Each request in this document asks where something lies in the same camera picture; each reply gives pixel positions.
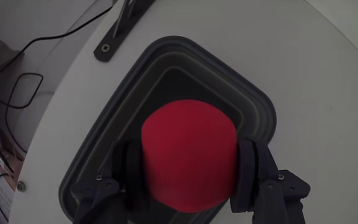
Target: black mount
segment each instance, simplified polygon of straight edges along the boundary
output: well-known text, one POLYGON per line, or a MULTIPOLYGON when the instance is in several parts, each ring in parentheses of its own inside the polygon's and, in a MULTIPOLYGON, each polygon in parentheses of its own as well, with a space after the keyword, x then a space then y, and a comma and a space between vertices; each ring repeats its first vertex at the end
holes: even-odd
POLYGON ((254 212, 253 224, 304 224, 300 200, 310 186, 288 170, 278 170, 266 144, 240 140, 232 212, 254 212))
MULTIPOLYGON (((140 141, 112 145, 102 180, 77 182, 71 193, 80 204, 74 224, 126 224, 128 212, 146 212, 147 193, 140 141)), ((300 200, 310 186, 288 170, 278 170, 266 144, 240 140, 232 212, 254 212, 253 224, 304 224, 300 200)))
POLYGON ((125 0, 120 15, 93 54, 101 62, 110 61, 126 36, 155 0, 125 0))

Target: white wall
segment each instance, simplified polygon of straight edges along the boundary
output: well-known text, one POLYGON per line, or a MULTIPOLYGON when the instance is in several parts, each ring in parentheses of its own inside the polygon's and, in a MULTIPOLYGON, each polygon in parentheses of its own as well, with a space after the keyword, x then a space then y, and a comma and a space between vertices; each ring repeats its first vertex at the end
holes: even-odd
POLYGON ((358 0, 306 0, 358 49, 358 0))

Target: black bracket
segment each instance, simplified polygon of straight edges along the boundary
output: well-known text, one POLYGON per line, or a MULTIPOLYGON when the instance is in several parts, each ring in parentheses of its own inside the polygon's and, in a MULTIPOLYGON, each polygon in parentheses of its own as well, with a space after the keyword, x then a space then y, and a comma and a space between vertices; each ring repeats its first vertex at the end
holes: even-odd
POLYGON ((155 0, 125 0, 120 15, 93 54, 101 62, 110 61, 126 36, 155 0))
POLYGON ((232 212, 254 212, 253 224, 305 224, 300 200, 310 186, 288 170, 278 170, 266 144, 240 140, 232 212))

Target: screw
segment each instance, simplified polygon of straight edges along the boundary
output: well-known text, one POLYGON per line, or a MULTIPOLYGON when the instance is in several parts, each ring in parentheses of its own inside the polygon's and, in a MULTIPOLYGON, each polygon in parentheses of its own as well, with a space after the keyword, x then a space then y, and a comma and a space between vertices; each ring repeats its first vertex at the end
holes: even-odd
POLYGON ((109 52, 109 50, 110 50, 110 45, 108 45, 108 44, 103 44, 103 46, 102 46, 102 52, 103 52, 103 53, 107 53, 107 52, 109 52))
POLYGON ((23 183, 23 181, 19 181, 16 185, 16 188, 20 193, 25 192, 25 184, 23 183))

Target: red sponge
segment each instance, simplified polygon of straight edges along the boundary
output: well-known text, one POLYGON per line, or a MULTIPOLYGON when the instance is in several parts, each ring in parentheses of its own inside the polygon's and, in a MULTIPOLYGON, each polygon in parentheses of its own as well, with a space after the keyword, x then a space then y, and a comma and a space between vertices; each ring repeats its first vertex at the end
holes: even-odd
POLYGON ((236 129, 217 108, 196 100, 169 103, 142 127, 147 184, 159 202, 198 212, 228 199, 236 179, 236 129))

